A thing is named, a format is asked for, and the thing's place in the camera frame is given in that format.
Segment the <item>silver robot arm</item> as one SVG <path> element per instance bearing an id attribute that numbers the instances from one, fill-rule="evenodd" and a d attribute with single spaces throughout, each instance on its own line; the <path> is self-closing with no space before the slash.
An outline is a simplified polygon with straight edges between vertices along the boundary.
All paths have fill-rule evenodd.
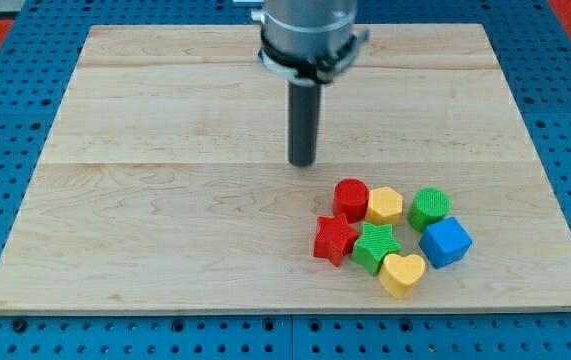
<path id="1" fill-rule="evenodd" d="M 355 30 L 357 0 L 249 1 L 260 27 L 258 57 L 288 82 L 288 162 L 316 160 L 322 89 L 357 59 L 370 31 Z"/>

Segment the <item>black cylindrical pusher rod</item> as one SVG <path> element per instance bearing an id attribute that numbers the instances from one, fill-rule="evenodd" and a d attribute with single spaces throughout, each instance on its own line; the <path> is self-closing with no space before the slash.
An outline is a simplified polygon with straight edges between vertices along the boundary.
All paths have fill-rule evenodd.
<path id="1" fill-rule="evenodd" d="M 307 167 L 316 159 L 322 88 L 288 84 L 288 161 Z"/>

